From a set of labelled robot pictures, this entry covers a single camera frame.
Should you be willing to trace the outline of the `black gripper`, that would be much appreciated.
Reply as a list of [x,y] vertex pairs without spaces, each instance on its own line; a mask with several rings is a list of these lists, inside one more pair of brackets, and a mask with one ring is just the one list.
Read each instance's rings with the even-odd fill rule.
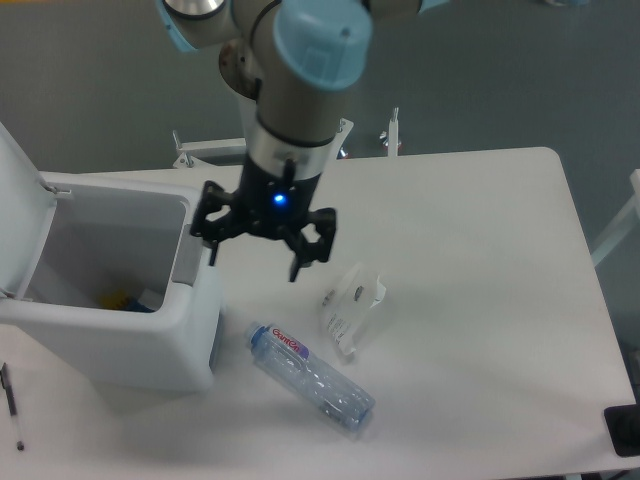
[[[220,244],[243,233],[277,239],[277,229],[288,227],[288,247],[294,253],[289,281],[295,282],[301,269],[314,262],[327,263],[336,235],[336,210],[309,211],[321,178],[291,180],[295,168],[285,168],[285,176],[272,175],[251,157],[244,159],[235,194],[207,180],[192,218],[189,233],[210,250],[209,266],[214,266]],[[309,241],[303,230],[312,225],[317,238]]]

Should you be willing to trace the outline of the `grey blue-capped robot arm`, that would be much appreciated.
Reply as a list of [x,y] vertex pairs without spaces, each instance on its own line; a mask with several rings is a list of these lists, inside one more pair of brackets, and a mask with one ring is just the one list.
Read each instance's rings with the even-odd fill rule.
[[283,241],[292,275],[329,260],[332,208],[311,209],[350,89],[362,76],[377,22],[414,17],[431,1],[160,1],[176,47],[237,47],[230,86],[255,105],[239,185],[207,181],[191,234],[211,250],[249,234]]

